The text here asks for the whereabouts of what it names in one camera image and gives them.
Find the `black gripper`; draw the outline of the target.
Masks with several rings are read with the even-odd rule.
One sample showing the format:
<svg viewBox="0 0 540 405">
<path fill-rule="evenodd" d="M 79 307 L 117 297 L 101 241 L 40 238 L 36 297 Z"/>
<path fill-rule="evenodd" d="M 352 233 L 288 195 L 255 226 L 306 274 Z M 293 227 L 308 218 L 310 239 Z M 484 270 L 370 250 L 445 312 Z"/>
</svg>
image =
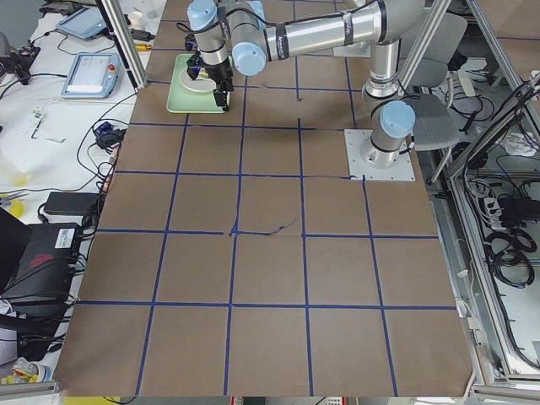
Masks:
<svg viewBox="0 0 540 405">
<path fill-rule="evenodd" d="M 187 75 L 191 80 L 196 80 L 201 73 L 206 73 L 206 68 L 194 36 L 185 37 L 185 48 L 192 52 L 186 62 Z"/>
</svg>

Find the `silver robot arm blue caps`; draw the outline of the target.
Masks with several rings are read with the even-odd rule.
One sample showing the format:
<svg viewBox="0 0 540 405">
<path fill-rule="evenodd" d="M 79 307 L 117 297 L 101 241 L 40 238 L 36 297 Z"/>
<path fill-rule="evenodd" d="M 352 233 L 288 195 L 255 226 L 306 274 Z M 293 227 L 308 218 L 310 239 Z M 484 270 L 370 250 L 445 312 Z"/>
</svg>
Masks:
<svg viewBox="0 0 540 405">
<path fill-rule="evenodd" d="M 193 54 L 186 73 L 196 80 L 205 72 L 215 83 L 217 107 L 227 111 L 234 71 L 255 76 L 269 62 L 368 41 L 370 77 L 363 98 L 374 129 L 360 156 L 368 166 L 385 170 L 394 165 L 415 123 L 413 109 L 396 99 L 397 70 L 402 35 L 419 22 L 423 9 L 422 1 L 367 1 L 336 13 L 270 23 L 259 1 L 193 1 L 187 8 L 186 48 Z"/>
</svg>

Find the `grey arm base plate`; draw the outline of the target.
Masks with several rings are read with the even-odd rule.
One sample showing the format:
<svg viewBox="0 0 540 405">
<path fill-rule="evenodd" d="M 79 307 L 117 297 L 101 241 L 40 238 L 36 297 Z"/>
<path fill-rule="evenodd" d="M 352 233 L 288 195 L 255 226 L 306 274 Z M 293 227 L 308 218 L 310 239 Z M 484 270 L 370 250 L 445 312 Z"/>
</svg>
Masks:
<svg viewBox="0 0 540 405">
<path fill-rule="evenodd" d="M 397 151 L 382 152 L 372 144 L 371 133 L 370 129 L 344 131 L 349 176 L 357 181 L 415 181 L 406 140 L 401 140 Z"/>
</svg>

